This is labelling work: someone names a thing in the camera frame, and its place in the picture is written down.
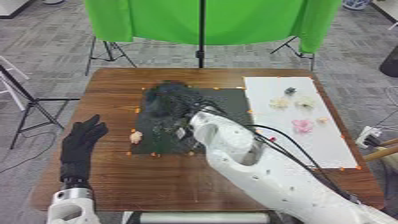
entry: floor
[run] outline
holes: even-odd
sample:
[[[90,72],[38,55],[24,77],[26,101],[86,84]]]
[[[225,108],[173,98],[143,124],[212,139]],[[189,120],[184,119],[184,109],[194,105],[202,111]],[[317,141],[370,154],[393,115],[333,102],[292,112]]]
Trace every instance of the floor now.
[[[388,31],[392,22],[369,7],[363,12],[340,9],[324,47],[317,55],[317,76],[338,107],[351,134],[356,137],[365,125],[376,125],[397,110],[385,89],[398,85],[398,79],[379,72],[379,65],[397,46],[398,29]],[[84,94],[90,77],[84,76],[91,45],[91,25],[81,0],[68,0],[59,6],[47,6],[42,1],[13,20],[0,20],[0,54],[29,73],[24,85],[38,97],[79,97]],[[283,41],[246,46],[209,47],[207,66],[223,68],[310,68],[289,49],[271,55]],[[196,67],[196,46],[145,39],[125,43],[123,49],[139,67]],[[93,72],[104,67],[129,66],[122,59],[116,63],[95,62]],[[67,108],[63,124],[72,118],[77,103]],[[47,104],[56,111],[58,103]],[[22,119],[19,107],[8,95],[0,96],[0,170],[31,158],[51,146],[54,126],[27,133],[19,147],[10,151],[10,144]],[[43,117],[35,111],[29,122]],[[398,122],[398,115],[388,124]],[[385,138],[397,137],[386,132]],[[40,181],[43,169],[56,147],[22,166],[0,173],[0,224],[45,223],[45,213],[29,206],[33,187]],[[398,213],[398,177],[385,175],[379,162],[370,163],[381,186],[390,180],[386,206],[392,214]],[[104,223],[120,223],[120,214],[100,213]]]

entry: tripod leg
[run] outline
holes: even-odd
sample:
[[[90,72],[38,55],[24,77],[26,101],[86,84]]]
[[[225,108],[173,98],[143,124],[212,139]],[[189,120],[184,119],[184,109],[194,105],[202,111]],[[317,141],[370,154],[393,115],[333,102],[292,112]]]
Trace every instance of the tripod leg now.
[[[29,117],[31,108],[33,108],[33,103],[29,103],[27,110],[24,112],[22,122],[20,122],[19,129],[17,129],[17,135],[15,135],[13,143],[11,143],[11,146],[10,146],[11,150],[15,149],[17,139],[19,139],[19,136],[20,136],[20,133],[22,133],[22,128],[24,128],[24,125],[26,125],[26,120],[27,120],[27,117]]]
[[[271,54],[274,54],[274,53],[281,50],[281,48],[283,48],[285,46],[289,46],[290,42],[292,42],[296,39],[297,39],[297,37],[294,37],[294,38],[289,40],[289,42],[278,47],[278,49],[271,52]]]
[[[138,65],[136,65],[136,63],[134,63],[134,61],[132,61],[132,59],[130,59],[130,57],[129,57],[129,55],[127,55],[127,53],[125,53],[125,51],[123,51],[120,45],[118,45],[118,43],[114,42],[113,44],[114,44],[114,47],[118,48],[118,50],[122,51],[122,55],[127,57],[130,64],[132,64],[134,67],[138,68]]]
[[[114,58],[114,55],[113,55],[113,50],[111,50],[109,42],[107,41],[104,41],[104,46],[106,46],[106,50],[107,50],[107,53],[109,53],[109,61],[116,61],[116,58]]]
[[[90,75],[90,71],[91,71],[91,60],[93,60],[95,48],[97,48],[97,36],[93,38],[93,43],[91,43],[91,55],[90,55],[90,61],[88,61],[88,67],[86,67],[86,76]]]
[[[313,57],[312,57],[312,72],[315,71],[315,54],[313,54]]]
[[[43,106],[42,106],[42,104],[38,102],[35,103],[35,107],[40,109],[40,111],[42,111],[43,115],[47,116],[47,119],[51,120],[51,122],[65,129],[65,126],[61,125],[56,117],[47,112],[47,109],[43,108]]]

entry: white paper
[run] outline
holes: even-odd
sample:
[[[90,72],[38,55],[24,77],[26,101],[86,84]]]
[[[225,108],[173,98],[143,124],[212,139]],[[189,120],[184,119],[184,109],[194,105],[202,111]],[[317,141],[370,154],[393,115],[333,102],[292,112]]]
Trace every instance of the white paper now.
[[[294,96],[285,94],[285,90],[290,87],[297,89]],[[317,92],[313,79],[310,77],[246,77],[246,88],[255,124],[280,129],[290,135],[324,168],[356,168],[358,162],[342,138],[342,132],[329,109]],[[296,104],[303,96],[312,97],[315,100],[313,109],[308,109]],[[273,99],[280,97],[287,97],[290,101],[289,108],[285,109],[278,109],[271,106]],[[329,121],[324,124],[317,121],[321,117],[329,118]],[[294,120],[313,121],[315,128],[310,133],[297,133],[292,123]],[[308,165],[313,165],[308,157],[283,135],[266,129],[262,129],[262,131],[262,134],[267,137],[278,138],[278,143],[301,161]]]

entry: green backdrop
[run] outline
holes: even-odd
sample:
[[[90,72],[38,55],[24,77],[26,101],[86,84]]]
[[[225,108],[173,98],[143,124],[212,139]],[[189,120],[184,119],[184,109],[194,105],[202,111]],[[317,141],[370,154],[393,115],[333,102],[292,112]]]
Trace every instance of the green backdrop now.
[[[301,37],[315,53],[342,0],[207,0],[207,45],[239,45]],[[200,0],[86,0],[97,37],[134,37],[198,44]]]

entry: light stand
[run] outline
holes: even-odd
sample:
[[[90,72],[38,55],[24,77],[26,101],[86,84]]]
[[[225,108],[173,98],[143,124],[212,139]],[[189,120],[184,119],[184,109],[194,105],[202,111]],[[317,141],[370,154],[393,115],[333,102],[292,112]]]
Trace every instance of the light stand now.
[[[207,0],[200,0],[200,50],[196,58],[200,59],[200,68],[205,68],[205,40],[207,36]]]
[[[35,98],[33,95],[31,95],[31,93],[29,93],[29,91],[26,90],[20,82],[17,81],[17,79],[15,79],[15,77],[13,77],[8,69],[4,68],[3,64],[0,64],[0,72],[4,74],[4,78],[8,79],[4,81],[10,83],[10,85],[13,86],[15,90],[17,90],[17,92],[22,94],[24,98],[29,100],[27,109],[26,109],[24,117],[22,117],[22,122],[20,122],[20,125],[19,125],[15,139],[13,139],[13,143],[11,143],[11,147],[10,147],[10,149],[15,149],[15,144],[17,144],[19,136],[20,136],[20,134],[26,131],[31,131],[33,129],[36,129],[36,128],[51,125],[51,124],[56,124],[65,129],[65,127],[63,127],[63,125],[61,125],[61,123],[58,121],[59,115],[61,115],[61,112],[63,112],[63,110],[67,108],[68,102],[72,100],[81,100],[81,99],[79,98],[54,98],[54,99]],[[40,104],[42,101],[65,101],[65,104],[63,104],[63,107],[59,109],[59,112],[56,114],[56,116],[52,116],[52,114],[49,113],[47,109],[43,108],[43,106]],[[27,128],[24,128],[24,126],[26,126],[26,120],[27,120],[29,112],[31,112],[31,109],[33,108],[38,108],[42,114],[45,115],[45,117],[49,119],[49,122],[45,122],[45,123],[42,123],[42,124],[27,127]]]
[[[93,54],[95,54],[95,49],[97,49],[97,37],[93,38],[93,43],[91,43],[91,55],[90,55],[90,62],[88,62],[88,68],[86,68],[86,76],[90,75],[90,71],[91,71],[91,61],[93,60],[104,60],[107,62],[114,62],[122,57],[127,57],[127,60],[130,62],[130,64],[134,65],[134,67],[138,68],[138,65],[118,45],[116,42],[109,42],[109,41],[104,41],[104,47],[106,47],[106,50],[107,50],[107,54],[109,54],[109,58],[100,58],[100,57],[93,57]],[[122,55],[118,57],[114,57],[114,53],[113,53],[113,49],[120,50],[122,52]]]
[[[287,43],[278,47],[278,49],[271,52],[271,54],[274,54],[274,53],[281,50],[281,48],[287,46],[287,47],[290,48],[290,50],[294,51],[296,56],[297,56],[299,58],[306,58],[306,59],[312,60],[312,71],[315,71],[315,54],[313,54],[312,57],[308,57],[308,56],[305,56],[305,53],[299,53],[299,52],[297,52],[296,48],[290,46],[290,42],[292,42],[296,39],[297,39],[297,37],[294,37],[294,38],[287,41]]]

